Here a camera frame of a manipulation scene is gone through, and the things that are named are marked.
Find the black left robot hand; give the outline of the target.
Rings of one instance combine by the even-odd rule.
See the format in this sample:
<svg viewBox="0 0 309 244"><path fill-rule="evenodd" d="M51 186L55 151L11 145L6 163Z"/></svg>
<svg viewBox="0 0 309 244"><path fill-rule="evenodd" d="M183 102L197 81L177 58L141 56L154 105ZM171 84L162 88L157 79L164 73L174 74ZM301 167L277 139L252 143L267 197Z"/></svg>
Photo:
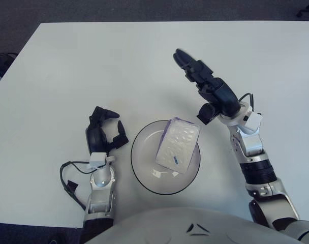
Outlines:
<svg viewBox="0 0 309 244"><path fill-rule="evenodd" d="M112 142L107 141L102 125L108 119L118 119L120 115L114 111L96 106L89 117L89 125L86 128L86 141L89 153L109 153L113 149L119 149L129 142L124 126L119 120L117 123L118 135L113 137Z"/></svg>

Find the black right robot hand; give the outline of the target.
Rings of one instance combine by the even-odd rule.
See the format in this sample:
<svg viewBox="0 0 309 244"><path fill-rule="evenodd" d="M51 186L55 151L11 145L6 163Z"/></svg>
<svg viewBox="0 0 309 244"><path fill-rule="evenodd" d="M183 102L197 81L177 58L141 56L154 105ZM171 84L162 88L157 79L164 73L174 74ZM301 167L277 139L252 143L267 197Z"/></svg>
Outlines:
<svg viewBox="0 0 309 244"><path fill-rule="evenodd" d="M205 125L218 115L233 117L240 110L240 103L233 90L224 80L213 76L213 71L201 60L195 60L181 49L176 49L173 58L185 71L185 77L196 84L205 103L197 118Z"/></svg>

